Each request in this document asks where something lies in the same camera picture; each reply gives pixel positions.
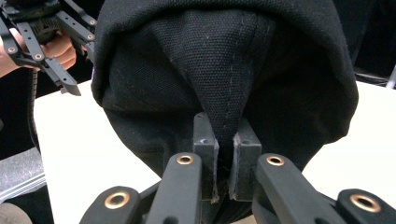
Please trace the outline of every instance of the white table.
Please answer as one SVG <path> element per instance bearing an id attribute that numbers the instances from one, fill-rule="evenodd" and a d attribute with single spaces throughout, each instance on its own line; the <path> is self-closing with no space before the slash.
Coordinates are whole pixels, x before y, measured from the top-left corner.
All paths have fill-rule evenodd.
<path id="1" fill-rule="evenodd" d="M 104 190 L 127 186 L 142 191 L 160 178 L 126 148 L 90 82 L 81 97 L 55 92 L 37 99 L 39 133 L 49 197 L 57 224 L 79 223 Z M 361 100 L 349 135 L 324 147 L 304 175 L 322 193 L 360 188 L 396 207 L 396 91 L 359 83 Z"/>

